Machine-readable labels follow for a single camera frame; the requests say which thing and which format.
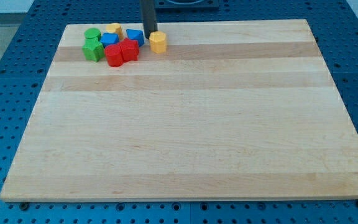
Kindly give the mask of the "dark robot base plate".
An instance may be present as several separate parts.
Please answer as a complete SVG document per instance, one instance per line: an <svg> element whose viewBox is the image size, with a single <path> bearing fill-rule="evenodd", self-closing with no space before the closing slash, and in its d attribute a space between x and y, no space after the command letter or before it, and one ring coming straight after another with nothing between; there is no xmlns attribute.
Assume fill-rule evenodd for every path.
<svg viewBox="0 0 358 224"><path fill-rule="evenodd" d="M156 9L217 9L219 0L155 0Z"/></svg>

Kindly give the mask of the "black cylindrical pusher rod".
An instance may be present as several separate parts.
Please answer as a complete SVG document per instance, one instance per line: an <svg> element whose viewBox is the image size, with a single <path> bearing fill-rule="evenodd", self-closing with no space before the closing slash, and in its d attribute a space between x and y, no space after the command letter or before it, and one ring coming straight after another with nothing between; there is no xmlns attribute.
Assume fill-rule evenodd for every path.
<svg viewBox="0 0 358 224"><path fill-rule="evenodd" d="M157 16L154 0L140 0L140 12L144 28L144 35L149 39L151 33L158 31Z"/></svg>

